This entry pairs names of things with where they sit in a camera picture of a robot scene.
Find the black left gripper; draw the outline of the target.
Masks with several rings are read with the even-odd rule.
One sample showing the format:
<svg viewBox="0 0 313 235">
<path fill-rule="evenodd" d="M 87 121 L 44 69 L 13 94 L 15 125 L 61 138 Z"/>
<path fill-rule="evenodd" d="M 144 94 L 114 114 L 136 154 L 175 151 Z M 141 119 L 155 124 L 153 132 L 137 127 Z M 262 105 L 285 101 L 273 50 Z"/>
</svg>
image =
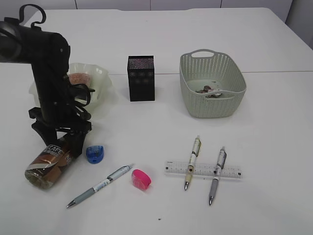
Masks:
<svg viewBox="0 0 313 235">
<path fill-rule="evenodd" d="M 91 131 L 91 114 L 85 109 L 87 103 L 76 99 L 72 104 L 66 101 L 54 101 L 43 107 L 34 107 L 28 111 L 35 122 L 32 129 L 42 138 L 46 146 L 57 142 L 57 132 L 65 132 L 70 154 L 78 158 L 83 151 L 86 133 Z"/>
</svg>

